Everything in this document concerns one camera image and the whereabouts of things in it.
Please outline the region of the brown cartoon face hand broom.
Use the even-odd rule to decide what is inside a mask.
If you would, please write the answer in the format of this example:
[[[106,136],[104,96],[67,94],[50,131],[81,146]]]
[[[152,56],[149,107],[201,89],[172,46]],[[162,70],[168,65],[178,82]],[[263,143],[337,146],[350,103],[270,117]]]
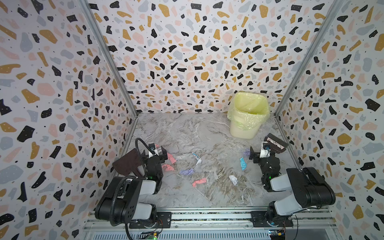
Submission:
[[[272,146],[271,148],[276,152],[276,153],[282,153],[284,152],[287,147],[288,147],[288,143],[286,143],[285,141],[281,140],[280,138],[276,137],[275,135],[269,133],[265,139],[264,139],[265,142],[268,142],[270,143]]]

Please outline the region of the dark brown plastic dustpan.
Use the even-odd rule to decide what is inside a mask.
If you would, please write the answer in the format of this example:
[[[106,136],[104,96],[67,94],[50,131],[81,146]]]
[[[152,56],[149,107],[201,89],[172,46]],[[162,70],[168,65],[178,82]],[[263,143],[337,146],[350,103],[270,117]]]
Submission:
[[[116,160],[113,163],[113,167],[118,174],[123,176],[130,174],[137,177],[144,176],[143,164],[136,149],[132,149],[120,159]]]

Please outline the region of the cream bin with green bag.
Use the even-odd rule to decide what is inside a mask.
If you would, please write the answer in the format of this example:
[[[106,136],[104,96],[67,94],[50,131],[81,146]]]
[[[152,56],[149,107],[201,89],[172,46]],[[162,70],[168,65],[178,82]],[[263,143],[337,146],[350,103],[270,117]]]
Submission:
[[[260,94],[237,92],[230,103],[227,118],[233,137],[253,139],[261,125],[270,118],[268,100]]]

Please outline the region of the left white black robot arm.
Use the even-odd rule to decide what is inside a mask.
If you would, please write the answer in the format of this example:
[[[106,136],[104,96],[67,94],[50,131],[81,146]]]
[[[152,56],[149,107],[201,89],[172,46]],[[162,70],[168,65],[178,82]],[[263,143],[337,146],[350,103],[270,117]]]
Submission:
[[[133,149],[113,163],[119,174],[114,177],[95,208],[97,220],[112,226],[130,224],[131,228],[153,228],[159,222],[154,204],[139,202],[140,196],[155,195],[162,186],[162,164],[167,150],[149,144],[151,151]]]

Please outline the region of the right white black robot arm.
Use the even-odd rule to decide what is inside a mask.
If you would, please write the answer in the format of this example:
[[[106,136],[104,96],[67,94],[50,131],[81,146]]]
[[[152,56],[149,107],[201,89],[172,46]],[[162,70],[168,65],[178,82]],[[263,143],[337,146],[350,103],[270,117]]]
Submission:
[[[259,165],[261,182],[267,192],[291,191],[287,197],[269,203],[266,211],[251,212],[254,227],[293,227],[294,214],[335,203],[335,192],[315,168],[288,168],[281,174],[280,159],[269,144],[263,143],[259,152],[250,148],[250,159]]]

